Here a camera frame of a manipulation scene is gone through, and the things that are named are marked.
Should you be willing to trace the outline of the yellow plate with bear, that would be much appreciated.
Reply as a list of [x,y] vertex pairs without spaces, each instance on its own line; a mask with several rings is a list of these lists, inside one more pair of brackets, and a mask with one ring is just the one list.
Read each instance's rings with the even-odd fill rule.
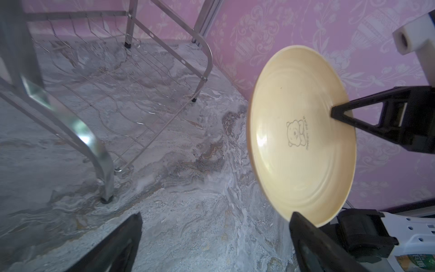
[[249,103],[248,153],[262,191],[285,220],[298,212],[322,227],[345,204],[356,131],[330,113],[348,101],[334,68],[307,46],[281,49],[262,69]]

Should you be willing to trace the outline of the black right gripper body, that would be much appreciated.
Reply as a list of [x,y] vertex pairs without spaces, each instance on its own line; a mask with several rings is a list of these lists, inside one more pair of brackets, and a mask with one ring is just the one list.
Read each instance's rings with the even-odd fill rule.
[[402,122],[402,147],[416,153],[435,153],[435,89],[412,88]]

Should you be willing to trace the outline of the silver metal dish rack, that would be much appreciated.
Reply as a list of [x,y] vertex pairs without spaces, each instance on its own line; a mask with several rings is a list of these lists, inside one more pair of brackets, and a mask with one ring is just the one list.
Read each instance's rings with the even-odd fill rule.
[[213,68],[205,38],[163,1],[154,1],[205,51],[193,67],[126,10],[32,12],[1,2],[1,99],[93,164],[105,204],[128,170],[195,102]]

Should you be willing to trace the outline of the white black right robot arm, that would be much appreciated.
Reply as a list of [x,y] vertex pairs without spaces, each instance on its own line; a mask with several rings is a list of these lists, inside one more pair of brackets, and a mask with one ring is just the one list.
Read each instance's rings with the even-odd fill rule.
[[[382,104],[379,122],[371,125],[348,111]],[[380,137],[407,151],[435,152],[435,89],[395,87],[334,106],[331,117]],[[387,261],[392,269],[430,271],[435,266],[435,220],[375,210],[347,209],[335,224],[321,230],[358,262]]]

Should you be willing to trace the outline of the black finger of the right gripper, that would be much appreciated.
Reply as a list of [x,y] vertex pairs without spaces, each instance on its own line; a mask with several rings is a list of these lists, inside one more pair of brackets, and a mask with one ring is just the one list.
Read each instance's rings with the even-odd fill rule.
[[406,124],[407,106],[417,86],[394,87],[341,105],[331,117],[397,145],[410,145],[411,125]]

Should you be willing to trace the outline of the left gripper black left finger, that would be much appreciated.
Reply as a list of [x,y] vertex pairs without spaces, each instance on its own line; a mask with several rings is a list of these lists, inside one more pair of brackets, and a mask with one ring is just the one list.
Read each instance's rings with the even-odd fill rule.
[[128,217],[103,241],[83,256],[69,272],[130,272],[142,236],[140,213]]

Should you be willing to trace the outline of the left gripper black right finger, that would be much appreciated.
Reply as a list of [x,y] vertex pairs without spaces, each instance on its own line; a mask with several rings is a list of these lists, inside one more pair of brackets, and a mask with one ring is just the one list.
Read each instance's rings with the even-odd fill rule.
[[298,212],[292,214],[289,229],[302,272],[367,271],[302,214]]

